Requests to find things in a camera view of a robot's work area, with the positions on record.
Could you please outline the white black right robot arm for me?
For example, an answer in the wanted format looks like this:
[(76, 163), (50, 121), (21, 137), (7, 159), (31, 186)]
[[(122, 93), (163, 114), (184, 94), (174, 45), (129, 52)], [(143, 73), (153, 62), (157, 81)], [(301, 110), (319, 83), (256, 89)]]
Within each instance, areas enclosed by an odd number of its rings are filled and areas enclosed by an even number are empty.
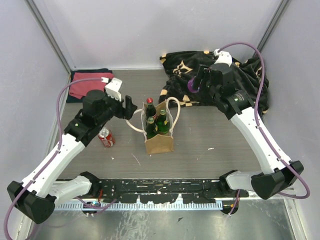
[(267, 200), (292, 186), (304, 171), (303, 164), (293, 161), (273, 139), (257, 113), (254, 102), (243, 90), (236, 90), (231, 64), (215, 62), (201, 65), (188, 88), (207, 90), (217, 108), (242, 133), (254, 152), (260, 170), (241, 172), (232, 170), (219, 178), (219, 191), (231, 197), (237, 190), (255, 192)]

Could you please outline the green glass bottle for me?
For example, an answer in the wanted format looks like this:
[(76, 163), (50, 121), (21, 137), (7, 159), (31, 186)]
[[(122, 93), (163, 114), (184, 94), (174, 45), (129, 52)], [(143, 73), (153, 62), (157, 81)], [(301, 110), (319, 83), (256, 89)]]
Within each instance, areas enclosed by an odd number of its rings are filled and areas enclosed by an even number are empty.
[(156, 119), (156, 125), (158, 129), (158, 133), (161, 135), (165, 135), (170, 130), (170, 121), (167, 117), (167, 112), (165, 109), (161, 109), (159, 112), (159, 116)]
[(155, 123), (155, 119), (152, 116), (147, 119), (147, 125), (145, 128), (145, 131), (146, 131), (146, 138), (148, 140), (152, 139), (158, 134), (158, 126)]

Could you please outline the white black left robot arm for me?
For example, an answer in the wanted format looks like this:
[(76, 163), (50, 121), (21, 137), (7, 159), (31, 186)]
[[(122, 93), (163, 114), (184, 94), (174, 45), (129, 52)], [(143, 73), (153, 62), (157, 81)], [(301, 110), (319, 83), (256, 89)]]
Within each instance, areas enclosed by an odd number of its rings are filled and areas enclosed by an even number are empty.
[(128, 95), (125, 99), (116, 99), (101, 90), (89, 91), (82, 100), (82, 108), (64, 129), (54, 149), (21, 182), (12, 181), (8, 185), (13, 206), (34, 223), (41, 224), (64, 202), (79, 196), (97, 197), (100, 179), (87, 171), (58, 188), (53, 188), (53, 184), (111, 118), (130, 120), (137, 108)]

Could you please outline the purple soda can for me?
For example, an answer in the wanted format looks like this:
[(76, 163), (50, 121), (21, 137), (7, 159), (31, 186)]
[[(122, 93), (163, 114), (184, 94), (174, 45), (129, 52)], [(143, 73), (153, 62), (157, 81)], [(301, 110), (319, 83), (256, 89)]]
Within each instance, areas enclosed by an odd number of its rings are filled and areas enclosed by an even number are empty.
[(191, 93), (198, 93), (200, 90), (201, 78), (193, 77), (187, 83), (187, 88)]

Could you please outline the dark cola bottle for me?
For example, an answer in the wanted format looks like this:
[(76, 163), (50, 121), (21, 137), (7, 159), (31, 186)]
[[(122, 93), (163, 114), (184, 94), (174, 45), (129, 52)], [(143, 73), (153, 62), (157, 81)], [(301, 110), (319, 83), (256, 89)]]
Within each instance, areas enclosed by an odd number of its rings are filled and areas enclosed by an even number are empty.
[(146, 119), (152, 117), (155, 120), (157, 118), (157, 110), (154, 106), (154, 100), (151, 97), (146, 99), (145, 115)]

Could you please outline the brown canvas bag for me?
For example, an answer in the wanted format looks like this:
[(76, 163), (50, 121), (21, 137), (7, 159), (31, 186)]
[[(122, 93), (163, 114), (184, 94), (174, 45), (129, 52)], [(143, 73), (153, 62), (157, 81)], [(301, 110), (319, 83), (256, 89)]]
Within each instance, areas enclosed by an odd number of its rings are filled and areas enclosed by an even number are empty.
[[(173, 118), (170, 110), (169, 110), (169, 103), (170, 101), (174, 101), (177, 104), (177, 114), (176, 117)], [(161, 154), (161, 153), (168, 153), (174, 151), (174, 138), (173, 138), (173, 131), (175, 128), (175, 125), (179, 119), (180, 112), (181, 112), (181, 106), (177, 98), (175, 97), (169, 97), (165, 101), (158, 104), (155, 108), (157, 111), (157, 114), (159, 114), (161, 109), (165, 109), (167, 112), (167, 117), (170, 123), (170, 129), (168, 133), (166, 134), (158, 134), (154, 136), (151, 139), (147, 139), (147, 132), (145, 131), (145, 108), (144, 105), (142, 108), (137, 109), (133, 114), (140, 114), (140, 121), (141, 121), (141, 127), (142, 129), (139, 129), (132, 125), (128, 120), (126, 120), (127, 125), (132, 128), (134, 131), (143, 134), (144, 136), (144, 144), (146, 153), (149, 155), (154, 154)]]

